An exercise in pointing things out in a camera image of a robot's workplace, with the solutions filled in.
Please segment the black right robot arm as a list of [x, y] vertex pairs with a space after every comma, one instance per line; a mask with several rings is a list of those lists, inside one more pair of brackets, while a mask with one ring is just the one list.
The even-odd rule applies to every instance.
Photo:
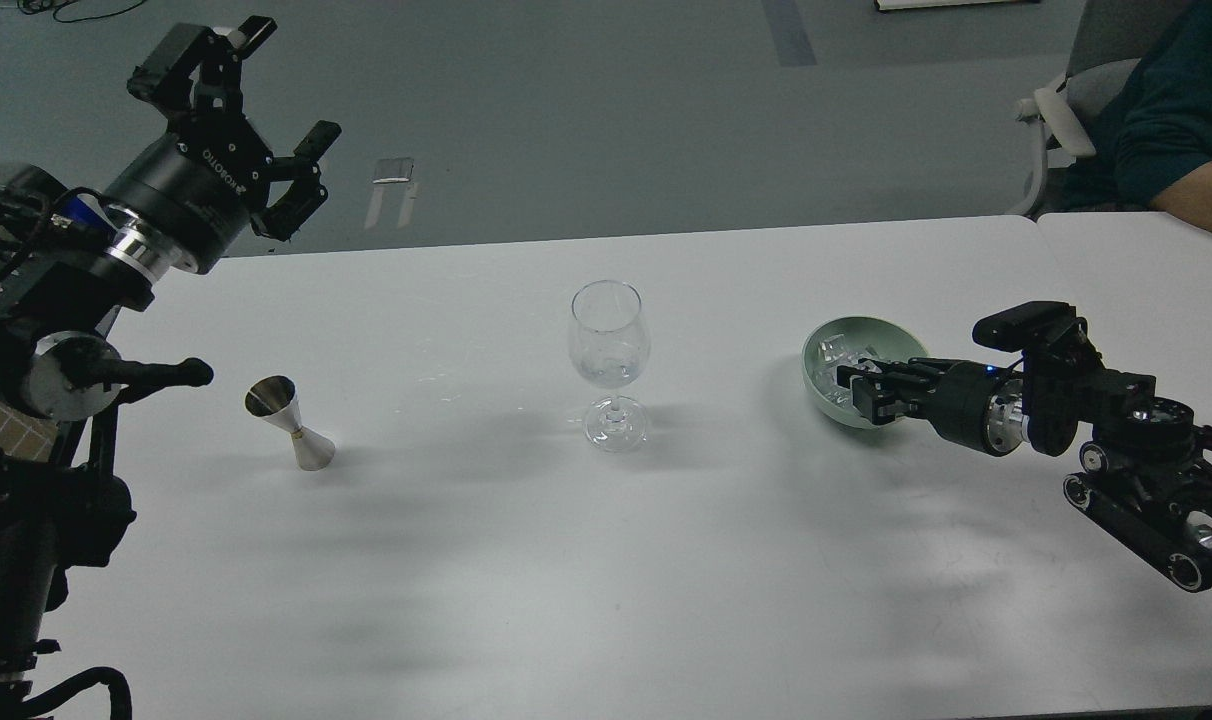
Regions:
[[1004, 457], [1022, 445], [1057, 457], [1077, 428], [1090, 441], [1063, 493], [1077, 512], [1183, 592], [1212, 587], [1212, 427], [1156, 395], [1151, 375], [1107, 368], [1086, 320], [1059, 301], [1030, 301], [974, 324], [977, 345], [1016, 352], [1008, 366], [862, 354], [835, 382], [862, 419], [926, 421], [938, 436]]

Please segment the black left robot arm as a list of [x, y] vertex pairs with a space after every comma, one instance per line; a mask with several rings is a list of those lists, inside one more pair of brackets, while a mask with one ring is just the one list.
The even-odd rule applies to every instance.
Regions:
[[90, 667], [40, 693], [29, 673], [59, 642], [45, 615], [70, 568], [103, 568], [136, 519], [114, 469], [122, 406], [208, 385], [195, 358], [122, 358], [114, 319], [145, 310], [170, 270], [205, 274], [245, 229], [286, 241], [328, 198], [315, 122], [276, 156], [242, 110], [242, 64], [276, 32], [253, 15], [231, 29], [177, 24], [127, 88], [166, 128], [105, 192], [42, 168], [0, 172], [0, 719], [48, 719], [102, 685], [112, 719], [132, 716], [127, 679]]

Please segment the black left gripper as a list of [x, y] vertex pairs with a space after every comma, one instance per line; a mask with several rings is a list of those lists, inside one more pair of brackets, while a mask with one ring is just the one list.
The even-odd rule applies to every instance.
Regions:
[[[207, 274], [248, 223], [259, 238], [288, 241], [330, 196], [321, 159], [341, 124], [319, 120], [291, 156], [269, 158], [271, 147], [242, 113], [242, 63], [273, 32], [276, 19], [267, 15], [231, 32], [178, 23], [128, 78], [130, 95], [153, 105], [166, 128], [104, 196], [114, 213], [173, 241], [185, 272]], [[245, 126], [184, 128], [195, 120]]]

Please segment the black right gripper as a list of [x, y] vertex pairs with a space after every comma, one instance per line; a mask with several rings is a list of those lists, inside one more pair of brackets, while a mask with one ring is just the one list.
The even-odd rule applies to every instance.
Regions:
[[[865, 378], [871, 385], [854, 385]], [[1013, 368], [938, 358], [865, 358], [837, 365], [835, 383], [874, 427], [925, 419], [945, 441], [982, 455], [1012, 455], [1027, 441], [1023, 377]]]

